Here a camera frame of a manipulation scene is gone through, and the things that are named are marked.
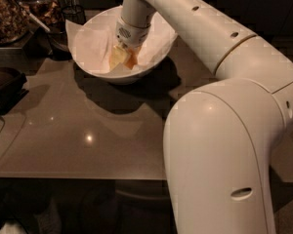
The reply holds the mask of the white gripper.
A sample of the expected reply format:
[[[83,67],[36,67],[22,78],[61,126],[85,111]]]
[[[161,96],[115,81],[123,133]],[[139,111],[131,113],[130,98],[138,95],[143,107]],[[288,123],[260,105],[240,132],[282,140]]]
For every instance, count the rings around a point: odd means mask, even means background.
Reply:
[[[115,34],[117,40],[129,48],[138,48],[143,45],[147,39],[150,27],[139,28],[126,23],[122,18],[116,22]],[[109,57],[109,67],[114,69],[118,64],[125,64],[131,53],[128,48],[122,44],[112,47]]]

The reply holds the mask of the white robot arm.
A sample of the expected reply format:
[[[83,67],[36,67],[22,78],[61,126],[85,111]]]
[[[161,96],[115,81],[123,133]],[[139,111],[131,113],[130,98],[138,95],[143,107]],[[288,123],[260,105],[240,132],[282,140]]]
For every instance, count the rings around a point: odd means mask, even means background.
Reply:
[[[138,47],[159,13],[216,77],[181,97],[163,134],[179,234],[276,234],[271,152],[293,129],[293,62],[202,0],[123,0],[116,34]]]

